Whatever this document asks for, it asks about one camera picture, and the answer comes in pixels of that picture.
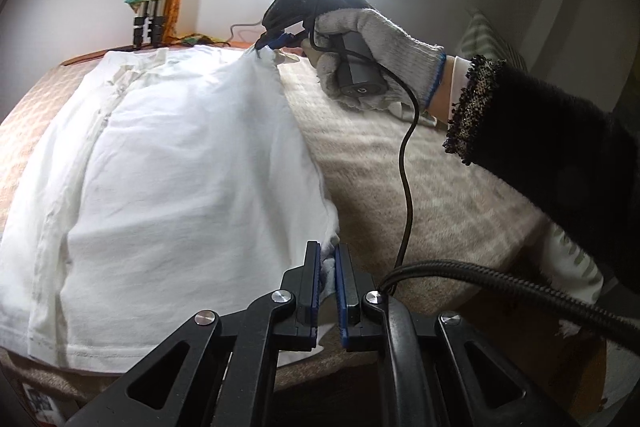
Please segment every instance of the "metal screw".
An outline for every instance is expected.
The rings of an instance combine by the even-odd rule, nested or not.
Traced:
[[[460,324],[460,315],[456,312],[442,312],[440,320],[446,326],[457,326]]]
[[[289,302],[291,300],[291,292],[288,290],[276,290],[271,294],[273,302]]]
[[[369,304],[382,304],[385,300],[385,296],[378,290],[373,290],[372,292],[367,293],[364,298],[367,299]]]
[[[216,314],[211,310],[202,310],[196,313],[194,320],[196,321],[196,324],[199,326],[208,326],[214,320],[216,320]]]

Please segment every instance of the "black fuzzy sleeve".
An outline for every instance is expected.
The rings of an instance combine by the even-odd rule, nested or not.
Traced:
[[[444,144],[516,188],[640,293],[637,139],[593,103],[476,57]]]

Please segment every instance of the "striped pillow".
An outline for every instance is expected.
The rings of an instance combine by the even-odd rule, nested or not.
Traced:
[[[476,55],[483,55],[493,60],[506,60],[514,68],[527,72],[527,63],[524,58],[498,35],[479,10],[473,13],[458,50],[458,56],[468,60]]]

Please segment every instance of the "gray work glove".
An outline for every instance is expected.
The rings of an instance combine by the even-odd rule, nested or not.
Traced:
[[[418,99],[420,111],[423,111],[438,87],[439,75],[446,60],[444,49],[417,41],[372,9],[347,8],[325,13],[316,19],[315,41],[318,46],[329,45],[323,34],[348,32],[359,32],[362,35],[373,57],[411,88]],[[383,76],[389,89],[385,94],[361,98],[343,95],[335,78],[340,55],[320,54],[310,47],[306,39],[302,48],[316,67],[322,90],[330,98],[359,109],[387,109],[394,102],[413,107],[404,89],[386,74]]]

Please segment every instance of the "beaded sleeve trim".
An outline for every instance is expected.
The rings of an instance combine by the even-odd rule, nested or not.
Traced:
[[[498,87],[495,75],[503,64],[503,60],[494,61],[476,55],[466,74],[469,82],[463,87],[460,99],[454,105],[444,149],[447,153],[460,156],[465,165],[471,163],[470,156],[482,118]]]

